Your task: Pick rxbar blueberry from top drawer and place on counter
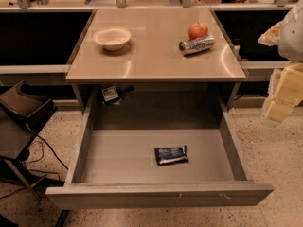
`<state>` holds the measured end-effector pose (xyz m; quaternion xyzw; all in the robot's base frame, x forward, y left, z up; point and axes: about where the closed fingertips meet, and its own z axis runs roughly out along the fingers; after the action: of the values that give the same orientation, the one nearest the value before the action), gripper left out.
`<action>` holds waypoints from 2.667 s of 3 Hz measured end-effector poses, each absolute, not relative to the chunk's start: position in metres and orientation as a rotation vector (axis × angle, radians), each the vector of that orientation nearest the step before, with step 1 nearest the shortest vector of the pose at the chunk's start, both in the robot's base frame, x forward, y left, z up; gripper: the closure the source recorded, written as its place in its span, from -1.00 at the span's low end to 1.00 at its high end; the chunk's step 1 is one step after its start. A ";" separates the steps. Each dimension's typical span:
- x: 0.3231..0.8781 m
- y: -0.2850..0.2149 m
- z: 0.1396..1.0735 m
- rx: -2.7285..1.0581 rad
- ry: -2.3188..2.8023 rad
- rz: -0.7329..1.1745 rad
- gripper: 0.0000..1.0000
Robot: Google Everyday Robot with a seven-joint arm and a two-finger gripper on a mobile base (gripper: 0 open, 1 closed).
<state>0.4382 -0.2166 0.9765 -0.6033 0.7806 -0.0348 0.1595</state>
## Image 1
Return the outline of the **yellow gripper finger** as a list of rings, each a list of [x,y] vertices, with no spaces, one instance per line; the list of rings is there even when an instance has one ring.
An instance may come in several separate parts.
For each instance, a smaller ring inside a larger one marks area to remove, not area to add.
[[[279,43],[279,32],[281,29],[282,22],[276,23],[274,26],[269,28],[259,38],[258,42],[266,46],[278,45]]]
[[[262,106],[263,124],[280,124],[303,101],[303,63],[275,69]]]

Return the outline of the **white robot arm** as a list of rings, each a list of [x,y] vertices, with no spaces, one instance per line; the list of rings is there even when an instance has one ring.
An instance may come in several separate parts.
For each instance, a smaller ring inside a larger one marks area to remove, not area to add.
[[[275,69],[270,77],[268,97],[262,106],[262,123],[276,127],[303,101],[303,0],[299,0],[278,22],[259,38],[267,46],[278,46],[278,53],[290,64]]]

